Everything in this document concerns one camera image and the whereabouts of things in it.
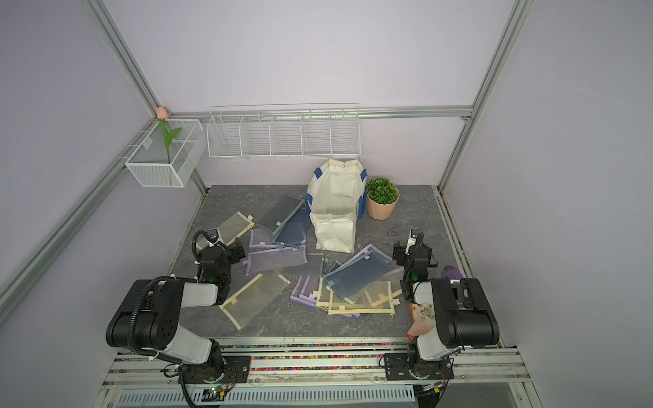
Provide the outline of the green plant in pot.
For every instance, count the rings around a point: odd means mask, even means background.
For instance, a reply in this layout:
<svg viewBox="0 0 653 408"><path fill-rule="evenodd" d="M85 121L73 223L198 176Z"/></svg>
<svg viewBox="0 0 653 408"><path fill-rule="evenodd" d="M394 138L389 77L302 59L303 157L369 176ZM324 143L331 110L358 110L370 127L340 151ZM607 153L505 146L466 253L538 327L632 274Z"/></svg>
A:
<svg viewBox="0 0 653 408"><path fill-rule="evenodd" d="M400 198L396 185L388 178L374 178L367 183L367 210L376 220L388 219Z"/></svg>

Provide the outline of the artificial pink tulip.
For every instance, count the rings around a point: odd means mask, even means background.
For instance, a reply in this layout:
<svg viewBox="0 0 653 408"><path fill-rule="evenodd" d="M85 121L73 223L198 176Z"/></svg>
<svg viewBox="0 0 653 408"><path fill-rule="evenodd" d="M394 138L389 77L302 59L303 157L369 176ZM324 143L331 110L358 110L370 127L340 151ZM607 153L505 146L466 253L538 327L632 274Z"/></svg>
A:
<svg viewBox="0 0 653 408"><path fill-rule="evenodd" d="M156 109L156 118L158 125L163 133L164 147L166 149L168 163L171 164L172 158L170 154L170 146L173 143L174 139L180 134L181 128L177 127L176 129L170 129L168 127L166 120L169 119L169 113L164 107L159 106Z"/></svg>

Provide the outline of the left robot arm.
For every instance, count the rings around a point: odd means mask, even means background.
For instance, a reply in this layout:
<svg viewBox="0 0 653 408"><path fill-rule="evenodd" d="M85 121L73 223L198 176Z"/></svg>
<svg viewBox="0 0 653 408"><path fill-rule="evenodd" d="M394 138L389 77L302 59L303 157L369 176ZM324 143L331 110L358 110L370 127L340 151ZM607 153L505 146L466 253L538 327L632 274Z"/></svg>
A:
<svg viewBox="0 0 653 408"><path fill-rule="evenodd" d="M200 252L196 246L192 250L198 267L196 277L169 275L134 282L107 326L105 341L109 346L168 363L223 372L219 343L184 328L180 314L184 308L223 304L231 290L232 266L246 253L239 240L231 245L210 242Z"/></svg>

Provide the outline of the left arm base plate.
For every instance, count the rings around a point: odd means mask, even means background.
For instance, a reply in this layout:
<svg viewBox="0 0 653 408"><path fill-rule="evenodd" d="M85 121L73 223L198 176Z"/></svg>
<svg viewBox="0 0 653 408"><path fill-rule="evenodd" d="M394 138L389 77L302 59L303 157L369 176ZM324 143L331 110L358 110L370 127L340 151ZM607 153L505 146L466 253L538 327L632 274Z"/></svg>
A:
<svg viewBox="0 0 653 408"><path fill-rule="evenodd" d="M183 365L180 377L185 384L244 384L248 380L251 355L222 355L218 365L211 361L202 365Z"/></svg>

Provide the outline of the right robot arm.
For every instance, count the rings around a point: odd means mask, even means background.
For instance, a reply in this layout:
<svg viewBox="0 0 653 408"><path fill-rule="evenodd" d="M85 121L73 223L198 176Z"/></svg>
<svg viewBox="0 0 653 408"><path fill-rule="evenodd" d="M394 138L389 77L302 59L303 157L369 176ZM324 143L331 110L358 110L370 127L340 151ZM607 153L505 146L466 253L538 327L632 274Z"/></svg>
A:
<svg viewBox="0 0 653 408"><path fill-rule="evenodd" d="M392 259L404 269L402 295L409 304L430 306L435 327L417 335L409 348L413 365L442 361L466 347L483 348L500 342L498 322L476 278L431 278L436 267L432 249L418 235L412 243L394 244Z"/></svg>

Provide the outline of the blue grey mesh pouch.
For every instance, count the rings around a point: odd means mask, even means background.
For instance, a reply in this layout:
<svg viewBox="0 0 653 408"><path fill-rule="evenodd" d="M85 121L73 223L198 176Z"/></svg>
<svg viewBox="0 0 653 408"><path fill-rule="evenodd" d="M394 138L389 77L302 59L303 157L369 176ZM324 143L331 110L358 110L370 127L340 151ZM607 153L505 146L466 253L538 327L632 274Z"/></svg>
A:
<svg viewBox="0 0 653 408"><path fill-rule="evenodd" d="M333 272L323 276L324 284L341 300L349 298L391 271L391 258L367 248Z"/></svg>

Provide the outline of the yellow mesh pouch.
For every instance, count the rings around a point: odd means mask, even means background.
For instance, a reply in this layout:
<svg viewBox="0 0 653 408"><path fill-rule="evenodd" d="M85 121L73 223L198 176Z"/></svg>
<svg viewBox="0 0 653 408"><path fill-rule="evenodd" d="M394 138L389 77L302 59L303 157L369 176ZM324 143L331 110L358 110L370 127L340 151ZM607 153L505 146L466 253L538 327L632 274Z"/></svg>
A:
<svg viewBox="0 0 653 408"><path fill-rule="evenodd" d="M259 273L219 306L237 330L241 330L272 302L290 280L274 272Z"/></svg>
<svg viewBox="0 0 653 408"><path fill-rule="evenodd" d="M214 245L223 243L226 246L231 246L236 239L244 236L248 231L253 229L254 226L255 223L253 222L252 216L245 216L241 212L236 212L217 228L214 228L219 231L219 240L212 243ZM200 252L206 248L210 242L211 241L209 241L206 236L200 235L196 239L195 249Z"/></svg>
<svg viewBox="0 0 653 408"><path fill-rule="evenodd" d="M313 292L316 306L328 312L330 316L387 314L394 316L397 307L401 304L392 290L390 282L377 280L367 288L346 299L339 299L331 288L319 281L319 287Z"/></svg>

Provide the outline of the purple mesh pouch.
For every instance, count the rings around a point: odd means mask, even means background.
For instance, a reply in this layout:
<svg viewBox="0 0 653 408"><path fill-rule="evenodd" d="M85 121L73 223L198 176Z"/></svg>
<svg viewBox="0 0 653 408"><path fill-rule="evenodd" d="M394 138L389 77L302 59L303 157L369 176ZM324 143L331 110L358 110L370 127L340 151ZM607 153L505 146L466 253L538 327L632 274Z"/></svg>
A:
<svg viewBox="0 0 653 408"><path fill-rule="evenodd" d="M256 275L269 270L281 270L308 263L305 245L274 245L270 233L253 229L250 234L248 256L243 262L245 275Z"/></svg>
<svg viewBox="0 0 653 408"><path fill-rule="evenodd" d="M393 269L392 258L370 244L354 258L325 275L330 287L362 287Z"/></svg>

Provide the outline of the cream canvas tote bag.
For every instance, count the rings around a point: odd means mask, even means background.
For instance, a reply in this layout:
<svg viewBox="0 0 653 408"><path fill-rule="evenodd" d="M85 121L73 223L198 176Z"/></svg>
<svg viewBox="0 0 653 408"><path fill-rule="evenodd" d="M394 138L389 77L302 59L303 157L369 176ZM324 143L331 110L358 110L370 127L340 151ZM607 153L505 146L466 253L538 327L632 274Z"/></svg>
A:
<svg viewBox="0 0 653 408"><path fill-rule="evenodd" d="M358 159L329 159L314 170L305 195L318 250L353 253L366 210L367 170Z"/></svg>

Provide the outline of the dark blue mesh pouch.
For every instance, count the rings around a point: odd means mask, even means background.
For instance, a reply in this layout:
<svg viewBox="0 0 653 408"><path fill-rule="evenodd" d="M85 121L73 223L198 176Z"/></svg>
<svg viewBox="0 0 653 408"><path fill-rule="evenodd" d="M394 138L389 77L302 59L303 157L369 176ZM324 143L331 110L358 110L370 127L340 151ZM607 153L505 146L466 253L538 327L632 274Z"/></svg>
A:
<svg viewBox="0 0 653 408"><path fill-rule="evenodd" d="M301 207L273 238L273 243L294 248L304 245L310 223L309 214L304 207Z"/></svg>

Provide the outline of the grey mesh pouch by bag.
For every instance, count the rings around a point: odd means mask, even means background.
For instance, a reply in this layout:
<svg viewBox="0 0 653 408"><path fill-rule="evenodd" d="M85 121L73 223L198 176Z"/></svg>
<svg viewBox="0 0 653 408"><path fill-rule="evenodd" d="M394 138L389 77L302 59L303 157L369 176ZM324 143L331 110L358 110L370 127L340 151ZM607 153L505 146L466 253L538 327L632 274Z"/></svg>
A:
<svg viewBox="0 0 653 408"><path fill-rule="evenodd" d="M270 209L255 221L256 226L277 236L287 222L301 208L304 198L298 195L285 195L276 201Z"/></svg>

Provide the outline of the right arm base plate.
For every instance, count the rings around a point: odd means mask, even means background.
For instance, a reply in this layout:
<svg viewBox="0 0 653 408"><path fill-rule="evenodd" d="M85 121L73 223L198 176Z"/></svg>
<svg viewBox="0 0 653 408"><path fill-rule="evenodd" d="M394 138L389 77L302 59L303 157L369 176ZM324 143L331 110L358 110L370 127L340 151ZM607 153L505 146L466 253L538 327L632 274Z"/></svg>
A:
<svg viewBox="0 0 653 408"><path fill-rule="evenodd" d="M450 380L454 378L452 361L422 360L407 352L386 353L379 358L389 381Z"/></svg>

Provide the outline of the red patterned garden glove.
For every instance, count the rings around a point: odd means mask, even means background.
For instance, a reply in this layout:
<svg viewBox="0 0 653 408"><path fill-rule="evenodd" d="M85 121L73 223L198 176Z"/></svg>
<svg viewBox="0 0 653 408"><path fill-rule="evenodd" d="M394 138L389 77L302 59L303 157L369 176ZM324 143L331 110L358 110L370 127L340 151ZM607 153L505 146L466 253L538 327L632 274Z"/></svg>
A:
<svg viewBox="0 0 653 408"><path fill-rule="evenodd" d="M435 311L432 305L410 304L409 308L413 324L406 333L407 338L413 339L428 334L435 328Z"/></svg>

